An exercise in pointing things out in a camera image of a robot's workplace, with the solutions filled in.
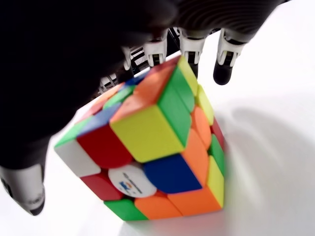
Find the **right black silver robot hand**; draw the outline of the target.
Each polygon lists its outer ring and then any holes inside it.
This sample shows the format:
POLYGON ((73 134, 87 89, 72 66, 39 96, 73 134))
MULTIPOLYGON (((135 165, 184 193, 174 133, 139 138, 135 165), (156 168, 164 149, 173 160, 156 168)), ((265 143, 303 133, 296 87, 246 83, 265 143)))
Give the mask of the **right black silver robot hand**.
POLYGON ((175 26, 225 29, 249 42, 278 0, 3 0, 0 3, 0 181, 30 215, 45 203, 50 138, 122 69, 123 47, 175 26))

